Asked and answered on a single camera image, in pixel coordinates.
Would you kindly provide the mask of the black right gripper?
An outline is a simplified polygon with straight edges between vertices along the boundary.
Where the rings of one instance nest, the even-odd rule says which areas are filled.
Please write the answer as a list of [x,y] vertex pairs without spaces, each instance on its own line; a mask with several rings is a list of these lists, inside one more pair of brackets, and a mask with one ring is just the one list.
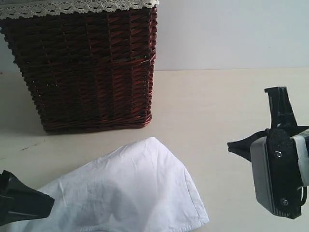
[[297,126],[287,87],[265,88],[268,95],[271,129],[228,142],[228,152],[249,162],[250,147],[266,137],[270,182],[273,188],[303,188],[309,185],[309,127]]

